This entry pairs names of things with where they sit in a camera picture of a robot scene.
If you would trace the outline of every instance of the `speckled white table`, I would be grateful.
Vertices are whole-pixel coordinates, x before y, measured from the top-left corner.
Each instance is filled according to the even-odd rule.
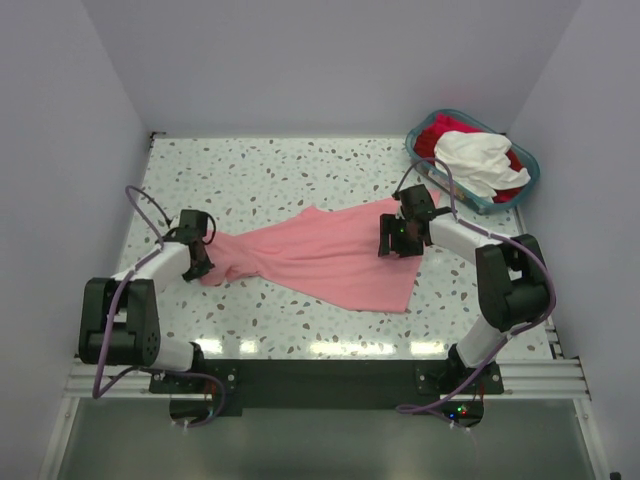
[[[169,216],[204,210],[220,231],[239,234],[310,205],[339,210],[382,199],[408,164],[401,138],[161,138],[142,186]],[[421,181],[412,174],[406,185]],[[446,202],[443,195],[440,204]],[[511,212],[483,217],[460,210],[496,231],[518,233]],[[151,242],[134,216],[120,267],[144,255]],[[158,311],[164,335],[200,343],[207,357],[444,358],[479,313],[475,274],[460,257],[430,247],[403,314],[343,310],[259,277],[218,288],[176,281],[158,297]],[[514,339],[499,358],[552,358],[544,328]]]

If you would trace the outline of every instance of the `white cloth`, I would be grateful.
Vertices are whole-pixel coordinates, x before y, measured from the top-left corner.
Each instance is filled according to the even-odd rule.
[[[456,182],[493,203],[496,190],[523,187],[531,180],[526,168],[511,168],[506,155],[510,148],[504,135],[451,131],[438,139],[435,155],[449,166]],[[445,171],[437,163],[436,168]]]

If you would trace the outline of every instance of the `laundry basket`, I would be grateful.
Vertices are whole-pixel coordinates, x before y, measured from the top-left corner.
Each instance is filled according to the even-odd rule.
[[[453,110],[453,109],[436,110],[431,115],[429,115],[424,120],[424,122],[422,122],[416,128],[411,130],[407,135],[405,146],[407,148],[407,152],[411,156],[412,162],[421,160],[421,157],[418,156],[418,154],[413,149],[416,144],[416,140],[418,139],[418,136],[420,136],[420,134],[425,128],[432,125],[436,121],[436,116],[439,113],[443,113],[445,115],[448,115],[449,117],[453,117],[456,120],[459,120],[471,127],[475,127],[485,132],[498,133],[492,130],[491,128],[487,127],[483,123],[480,123],[479,121],[471,118],[469,115],[462,113],[458,110]],[[517,155],[518,159],[520,160],[520,163],[522,164],[523,167],[527,169],[527,171],[529,172],[529,176],[531,177],[531,180],[529,181],[529,183],[527,183],[524,187],[522,187],[522,190],[520,191],[520,193],[518,193],[509,202],[491,203],[471,193],[465,187],[463,187],[462,185],[459,185],[456,182],[455,189],[454,189],[456,198],[461,202],[463,202],[465,205],[471,207],[476,212],[483,215],[499,212],[503,210],[508,210],[509,208],[514,208],[516,205],[522,202],[522,200],[524,200],[531,193],[531,191],[533,190],[533,187],[535,186],[536,182],[540,178],[540,167],[538,166],[538,162],[533,157],[533,155],[531,155],[529,152],[527,152],[525,149],[523,149],[519,145],[516,145],[514,143],[511,146],[511,150],[513,150],[513,152]],[[431,181],[440,185],[445,190],[449,191],[449,180],[447,178],[447,174],[436,169],[434,165],[431,165],[428,162],[422,162],[420,165],[416,167],[416,170],[420,172],[422,175],[424,175],[425,177],[427,177],[428,179],[430,179]]]

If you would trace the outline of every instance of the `pink shirt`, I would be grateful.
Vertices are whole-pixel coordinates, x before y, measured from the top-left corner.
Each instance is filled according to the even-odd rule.
[[[430,192],[437,204],[439,192]],[[378,257],[380,215],[392,198],[296,217],[242,235],[218,232],[207,247],[215,268],[201,279],[217,286],[259,275],[348,310],[404,312],[422,257]]]

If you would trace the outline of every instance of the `black mount plate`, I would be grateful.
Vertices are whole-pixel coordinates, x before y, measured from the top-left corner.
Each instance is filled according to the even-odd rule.
[[[200,373],[223,382],[225,415],[238,415],[243,408],[391,410],[403,403],[426,405],[447,393],[429,382],[444,368],[445,360],[205,360]],[[465,393],[473,394],[480,384],[485,394],[504,392],[497,365],[487,367]],[[167,375],[152,378],[149,391],[201,394],[205,387],[201,380]]]
[[[415,382],[420,395],[439,396],[450,393],[450,391],[439,389],[436,385],[436,379],[442,373],[443,365],[444,362],[431,360],[415,362]],[[469,369],[468,374],[470,375],[472,372],[473,369]],[[482,390],[485,395],[499,395],[504,393],[502,375],[497,363],[493,362],[487,365],[478,378],[461,393],[473,395],[474,393],[478,393],[479,390]]]

